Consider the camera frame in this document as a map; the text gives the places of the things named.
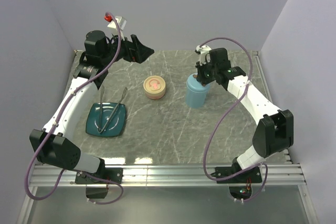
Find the black bracket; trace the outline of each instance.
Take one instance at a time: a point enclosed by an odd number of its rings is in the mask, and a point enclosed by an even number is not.
[[[232,174],[232,167],[215,167],[215,172],[211,173],[211,176],[215,178],[224,178]],[[217,184],[243,184],[246,183],[248,179],[251,179],[251,183],[263,182],[259,167],[255,167],[245,173],[242,173],[228,180],[217,181]]]
[[[103,179],[107,179],[118,184],[121,183],[123,176],[122,168],[108,168],[104,169],[104,173],[102,175]],[[76,174],[75,184],[78,185],[93,185],[93,184],[106,184],[105,182],[101,182],[98,180],[94,180],[89,178],[85,174]],[[108,193],[108,187],[87,187],[85,190],[86,197],[89,199],[104,199]]]

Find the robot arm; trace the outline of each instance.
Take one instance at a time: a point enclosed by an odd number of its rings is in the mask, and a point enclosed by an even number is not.
[[[240,169],[245,169],[293,145],[292,113],[289,110],[280,110],[267,100],[248,81],[240,67],[232,68],[225,48],[211,50],[208,46],[197,46],[196,53],[200,56],[196,63],[197,81],[201,84],[216,81],[236,98],[243,95],[248,85],[247,94],[241,100],[241,104],[251,114],[257,128],[252,146],[235,158],[234,164],[237,163]]]
[[[118,17],[117,20],[118,23],[122,23],[119,24],[120,27],[124,28],[125,19]],[[153,49],[142,45],[136,35],[131,35],[132,42],[128,41],[123,35],[122,38],[121,50],[117,60],[123,58],[129,62],[142,63],[154,53]],[[113,40],[118,41],[118,36],[114,36]],[[112,43],[110,40],[107,43],[105,33],[95,30],[86,35],[85,49],[86,51],[82,53],[79,65],[75,70],[69,91],[65,95],[60,107],[42,130],[33,130],[30,134],[29,139],[34,151],[39,147],[47,133],[50,132],[60,108],[66,99],[72,95],[73,90],[87,82],[88,79],[98,75],[111,62],[117,50],[117,43]],[[38,161],[66,170],[80,170],[95,174],[100,178],[104,177],[104,160],[81,152],[71,142],[71,139],[83,110],[97,93],[107,74],[106,71],[95,81],[83,87],[71,99],[59,120],[56,130],[39,152],[37,156]]]

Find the gray marble surface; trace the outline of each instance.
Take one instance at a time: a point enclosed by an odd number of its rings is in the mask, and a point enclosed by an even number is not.
[[[78,65],[78,52],[69,77]],[[196,72],[198,55],[191,50],[157,51],[143,64],[116,62],[104,81],[104,102],[119,101],[124,87],[128,94],[123,103],[128,118],[123,134],[113,138],[92,137],[85,133],[86,120],[93,102],[84,110],[72,141],[83,152],[110,158],[115,164],[180,164],[201,163],[204,146],[216,122],[235,98],[216,83],[211,84],[202,108],[191,109],[185,104],[186,79]],[[232,66],[248,72],[249,63],[243,51],[229,51]],[[255,57],[253,84],[264,94],[265,87]],[[159,100],[148,99],[143,81],[150,75],[166,81],[166,94]],[[251,146],[256,125],[239,104],[218,128],[209,149],[208,163],[230,163]],[[285,162],[283,153],[268,159],[269,163]]]

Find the blue cup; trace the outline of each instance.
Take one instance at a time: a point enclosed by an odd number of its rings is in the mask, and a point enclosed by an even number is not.
[[[196,78],[193,77],[194,74],[191,74],[187,79],[187,93],[185,96],[185,103],[191,108],[202,107],[206,94],[210,88],[210,84],[202,86]]]

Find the white wall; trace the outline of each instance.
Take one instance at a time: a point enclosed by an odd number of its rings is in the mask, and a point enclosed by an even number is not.
[[[125,34],[154,49],[194,49],[230,36],[261,49],[287,0],[48,0],[70,44],[82,49],[88,31],[104,30],[105,11],[129,21]],[[218,45],[235,48],[232,43]]]
[[[46,0],[0,0],[1,223],[15,223],[33,155],[29,134],[61,102],[74,55]]]
[[[295,118],[302,164],[321,223],[335,223],[336,0],[288,0],[262,50],[276,103]]]

